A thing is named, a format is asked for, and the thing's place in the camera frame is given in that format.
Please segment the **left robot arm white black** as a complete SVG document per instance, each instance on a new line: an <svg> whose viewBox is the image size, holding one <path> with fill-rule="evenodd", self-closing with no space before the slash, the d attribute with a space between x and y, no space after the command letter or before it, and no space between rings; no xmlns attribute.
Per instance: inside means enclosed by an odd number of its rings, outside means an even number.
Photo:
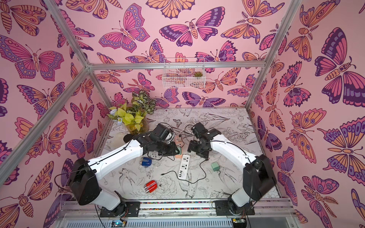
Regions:
<svg viewBox="0 0 365 228"><path fill-rule="evenodd" d="M159 156L177 155L179 149L174 137L171 128L158 124L153 131L134 135L129 142L110 153L90 160L76 160L68 186L78 204L100 206L116 217L125 215L125 199L116 191L102 188L99 181L122 164L149 152L157 152Z"/></svg>

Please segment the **orange power strip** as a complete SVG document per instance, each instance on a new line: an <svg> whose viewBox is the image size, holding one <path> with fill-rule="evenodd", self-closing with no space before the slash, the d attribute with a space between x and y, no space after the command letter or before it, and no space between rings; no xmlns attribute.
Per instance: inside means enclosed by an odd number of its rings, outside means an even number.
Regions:
<svg viewBox="0 0 365 228"><path fill-rule="evenodd" d="M175 136L175 144L176 144L177 147L179 146L183 150L184 142L183 142L182 137L180 135ZM182 156L183 156L183 154L181 154L181 155L175 155L175 158L181 159Z"/></svg>

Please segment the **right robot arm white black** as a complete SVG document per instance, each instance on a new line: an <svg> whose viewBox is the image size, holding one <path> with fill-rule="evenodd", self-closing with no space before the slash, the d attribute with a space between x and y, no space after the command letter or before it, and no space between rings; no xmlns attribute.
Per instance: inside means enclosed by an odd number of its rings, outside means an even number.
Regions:
<svg viewBox="0 0 365 228"><path fill-rule="evenodd" d="M227 201L232 214L247 213L253 207L252 201L258 202L276 186L277 179L267 156L246 152L220 131L214 128L208 130L202 123L193 125L192 133L197 139L190 141L188 152L195 152L206 160L209 159L209 152L219 152L242 171L242 187L231 194Z"/></svg>

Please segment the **green charger adapter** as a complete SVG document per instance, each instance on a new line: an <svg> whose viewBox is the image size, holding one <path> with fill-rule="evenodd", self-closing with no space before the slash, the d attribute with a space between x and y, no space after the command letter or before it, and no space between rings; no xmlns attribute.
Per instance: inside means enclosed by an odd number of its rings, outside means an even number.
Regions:
<svg viewBox="0 0 365 228"><path fill-rule="evenodd" d="M181 155L182 154L182 148L178 146L177 149L178 149L178 155Z"/></svg>
<svg viewBox="0 0 365 228"><path fill-rule="evenodd" d="M218 172L220 170L220 165L217 162L213 162L211 164L211 168L214 172Z"/></svg>

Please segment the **white power strip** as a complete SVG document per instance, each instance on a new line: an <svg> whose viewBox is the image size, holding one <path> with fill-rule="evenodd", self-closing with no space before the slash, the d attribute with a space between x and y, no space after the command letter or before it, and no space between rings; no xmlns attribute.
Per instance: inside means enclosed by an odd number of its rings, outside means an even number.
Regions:
<svg viewBox="0 0 365 228"><path fill-rule="evenodd" d="M177 177L178 177L179 180L186 180L187 173L188 173L188 168L189 168L189 163L190 163L190 156L186 155L186 154L183 155L182 160L181 160L180 169L179 169L179 172L177 174Z"/></svg>

